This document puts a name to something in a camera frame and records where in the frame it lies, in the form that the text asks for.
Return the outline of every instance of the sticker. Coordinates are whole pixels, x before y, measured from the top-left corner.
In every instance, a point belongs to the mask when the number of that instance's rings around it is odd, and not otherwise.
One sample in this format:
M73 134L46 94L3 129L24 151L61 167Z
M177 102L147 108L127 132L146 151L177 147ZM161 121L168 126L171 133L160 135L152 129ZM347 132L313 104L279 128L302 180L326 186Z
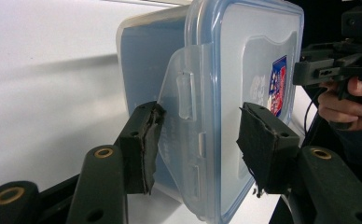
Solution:
M281 114L285 94L286 56L273 63L269 87L268 108L276 117Z

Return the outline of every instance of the transparent plastic box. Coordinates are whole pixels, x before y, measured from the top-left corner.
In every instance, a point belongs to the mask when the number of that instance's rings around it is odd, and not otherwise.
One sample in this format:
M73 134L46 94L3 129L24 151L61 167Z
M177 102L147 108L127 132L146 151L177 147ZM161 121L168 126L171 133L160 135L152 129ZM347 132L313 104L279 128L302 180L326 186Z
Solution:
M228 223L254 184L236 144L243 102L289 122L302 29L302 9L274 0L194 1L118 28L129 111L167 110L155 186L199 219Z

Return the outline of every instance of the human hand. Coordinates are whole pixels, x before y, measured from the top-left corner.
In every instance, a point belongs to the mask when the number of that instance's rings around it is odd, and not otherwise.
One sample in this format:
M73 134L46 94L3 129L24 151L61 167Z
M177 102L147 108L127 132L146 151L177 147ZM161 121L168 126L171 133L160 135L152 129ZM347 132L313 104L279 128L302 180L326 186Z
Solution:
M321 84L327 91L318 97L318 114L327 121L352 123L348 131L362 130L362 104L350 100L338 100L336 82ZM348 91L354 96L362 96L362 82L352 77L348 83Z

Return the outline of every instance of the plastic container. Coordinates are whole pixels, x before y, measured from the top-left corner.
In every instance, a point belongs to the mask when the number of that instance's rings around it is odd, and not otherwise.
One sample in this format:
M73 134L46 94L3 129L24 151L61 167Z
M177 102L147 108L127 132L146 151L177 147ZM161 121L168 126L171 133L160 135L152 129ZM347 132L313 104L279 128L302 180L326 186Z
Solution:
M167 110L155 185L199 219L228 223L254 183L236 144L243 102L292 112L303 11L285 1L194 1L117 33L129 111Z

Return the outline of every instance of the label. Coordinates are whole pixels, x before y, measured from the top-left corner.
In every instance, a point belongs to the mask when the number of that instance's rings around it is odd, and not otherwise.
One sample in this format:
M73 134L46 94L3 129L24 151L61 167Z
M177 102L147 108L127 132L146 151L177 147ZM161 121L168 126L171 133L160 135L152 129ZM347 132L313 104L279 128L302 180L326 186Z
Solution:
M283 107L286 79L286 56L273 63L269 84L268 108L279 117Z

